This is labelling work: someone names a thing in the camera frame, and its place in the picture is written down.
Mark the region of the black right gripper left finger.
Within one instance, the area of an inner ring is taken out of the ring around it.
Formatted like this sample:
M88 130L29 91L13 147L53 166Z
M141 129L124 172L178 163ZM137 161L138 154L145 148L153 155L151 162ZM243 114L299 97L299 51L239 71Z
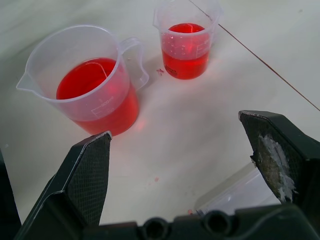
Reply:
M100 223L109 178L109 131L71 147L28 214L16 240L80 240Z

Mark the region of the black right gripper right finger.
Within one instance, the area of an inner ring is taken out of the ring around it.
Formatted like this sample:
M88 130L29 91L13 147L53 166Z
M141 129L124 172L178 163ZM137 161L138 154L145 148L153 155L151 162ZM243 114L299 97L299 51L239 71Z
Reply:
M252 162L275 197L302 210L320 208L320 143L282 114L241 110Z

